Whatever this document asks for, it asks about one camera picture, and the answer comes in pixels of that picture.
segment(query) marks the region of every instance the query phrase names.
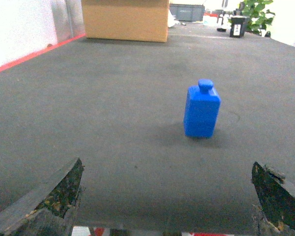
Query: blue plastic bottle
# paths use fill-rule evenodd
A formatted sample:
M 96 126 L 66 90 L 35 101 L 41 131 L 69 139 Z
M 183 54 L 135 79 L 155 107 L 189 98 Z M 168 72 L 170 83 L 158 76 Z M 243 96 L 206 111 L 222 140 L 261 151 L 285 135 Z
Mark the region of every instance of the blue plastic bottle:
M 186 136 L 212 137 L 220 104 L 211 80 L 201 79 L 198 86 L 189 87 L 183 120 Z

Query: white wall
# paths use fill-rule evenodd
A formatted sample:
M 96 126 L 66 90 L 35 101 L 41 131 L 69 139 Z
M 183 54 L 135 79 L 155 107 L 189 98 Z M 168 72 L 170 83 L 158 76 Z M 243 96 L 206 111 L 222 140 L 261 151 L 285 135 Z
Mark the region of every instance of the white wall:
M 49 0 L 0 0 L 0 66 L 57 43 Z
M 219 9 L 222 6 L 222 0 L 171 0 L 171 3 L 174 4 L 190 4 L 190 5 L 201 5 L 204 3 L 204 6 L 207 9 Z M 228 9 L 235 10 L 238 8 L 240 0 L 228 0 Z
M 268 8 L 276 14 L 267 28 L 271 38 L 295 46 L 295 0 L 274 0 Z

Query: green leaves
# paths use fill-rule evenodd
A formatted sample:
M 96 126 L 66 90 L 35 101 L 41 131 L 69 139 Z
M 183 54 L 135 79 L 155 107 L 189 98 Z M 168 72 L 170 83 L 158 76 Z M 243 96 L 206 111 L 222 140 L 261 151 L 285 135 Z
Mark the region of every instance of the green leaves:
M 263 9 L 265 9 L 266 5 L 264 4 L 258 4 L 257 6 L 255 6 L 255 11 L 262 11 Z
M 273 3 L 273 0 L 244 0 L 245 8 L 242 11 L 244 16 L 249 16 L 247 31 L 259 33 L 258 30 L 266 29 L 267 25 L 271 25 L 275 14 L 269 9 L 265 11 L 268 4 Z
M 273 0 L 266 0 L 266 1 L 263 1 L 262 4 L 265 4 L 265 5 L 268 5 L 268 4 L 271 4 L 273 3 Z

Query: dark gray mat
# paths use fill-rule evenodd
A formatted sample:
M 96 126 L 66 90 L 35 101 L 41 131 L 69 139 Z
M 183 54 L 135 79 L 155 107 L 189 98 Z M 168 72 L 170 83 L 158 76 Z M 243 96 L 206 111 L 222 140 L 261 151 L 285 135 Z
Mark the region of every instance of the dark gray mat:
M 222 98 L 209 140 L 182 127 L 199 78 Z M 83 38 L 0 73 L 0 211 L 73 156 L 77 224 L 252 234 L 254 161 L 295 183 L 295 48 L 190 23 L 165 44 Z

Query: white label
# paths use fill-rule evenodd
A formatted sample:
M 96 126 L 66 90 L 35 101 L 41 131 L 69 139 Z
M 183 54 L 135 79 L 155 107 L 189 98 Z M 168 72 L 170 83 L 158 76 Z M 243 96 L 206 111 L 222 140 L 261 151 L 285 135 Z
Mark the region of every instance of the white label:
M 234 36 L 239 36 L 240 35 L 240 28 L 241 28 L 240 24 L 234 25 Z
M 221 26 L 222 25 L 222 20 L 223 20 L 223 18 L 218 18 L 218 22 L 217 22 L 217 24 L 219 25 L 219 26 Z

